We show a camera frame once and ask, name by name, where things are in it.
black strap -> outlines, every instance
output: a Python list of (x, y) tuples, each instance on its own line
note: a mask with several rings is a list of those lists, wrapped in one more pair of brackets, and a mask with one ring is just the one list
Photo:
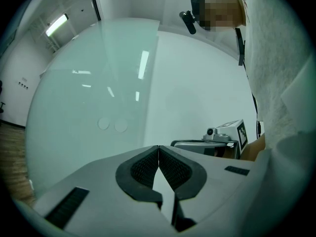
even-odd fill
[[(243, 67), (245, 68), (245, 72), (246, 72), (246, 75), (247, 75), (247, 70), (246, 70), (246, 66), (245, 66), (245, 61), (243, 61)], [(251, 93), (252, 95), (252, 99), (253, 99), (253, 103), (255, 105), (255, 108), (256, 108), (256, 113), (257, 113), (257, 123), (256, 123), (256, 131), (257, 131), (257, 139), (260, 138), (260, 135), (261, 135), (261, 124), (260, 122), (258, 121), (258, 107), (257, 107), (257, 101), (256, 101), (256, 98), (254, 97), (254, 95)]]

black slot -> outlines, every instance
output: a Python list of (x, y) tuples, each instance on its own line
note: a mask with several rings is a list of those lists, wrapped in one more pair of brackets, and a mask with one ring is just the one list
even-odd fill
[(46, 220), (63, 229), (89, 191), (75, 187), (47, 216)]
[(244, 168), (237, 168), (237, 167), (233, 167), (233, 166), (228, 166), (225, 168), (225, 170), (236, 173), (236, 174), (240, 174), (240, 175), (248, 175), (249, 173), (249, 169), (244, 169)]

fluorescent light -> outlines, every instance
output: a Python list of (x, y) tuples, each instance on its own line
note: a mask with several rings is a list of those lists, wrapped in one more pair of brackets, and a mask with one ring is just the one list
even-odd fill
[(144, 73), (148, 61), (148, 56), (149, 52), (148, 51), (143, 51), (142, 53), (142, 59), (140, 60), (140, 66), (139, 66), (139, 73), (138, 73), (138, 78), (143, 79), (144, 78)]
[(73, 70), (73, 74), (88, 74), (90, 75), (90, 71), (82, 71), (82, 70)]
[(68, 17), (66, 14), (62, 15), (59, 19), (57, 19), (46, 31), (47, 36), (51, 36), (53, 32), (57, 30), (58, 27), (60, 27), (63, 23), (65, 23), (68, 20)]
[(110, 95), (111, 95), (112, 97), (114, 97), (114, 94), (113, 94), (113, 92), (112, 92), (112, 90), (111, 90), (110, 87), (108, 87), (108, 91), (109, 91)]

wooden floor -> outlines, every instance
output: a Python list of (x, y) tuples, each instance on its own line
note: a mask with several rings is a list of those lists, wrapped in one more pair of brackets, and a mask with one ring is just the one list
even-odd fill
[(22, 128), (1, 123), (0, 175), (13, 198), (32, 206), (35, 197), (28, 179)]

black mesh pad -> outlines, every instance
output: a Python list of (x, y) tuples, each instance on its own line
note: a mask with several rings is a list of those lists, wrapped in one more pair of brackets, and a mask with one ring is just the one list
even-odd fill
[(165, 146), (159, 146), (159, 168), (179, 200), (194, 198), (207, 179), (200, 164)]
[(148, 154), (132, 165), (130, 173), (132, 177), (142, 185), (152, 189), (155, 174), (158, 169), (158, 150)]

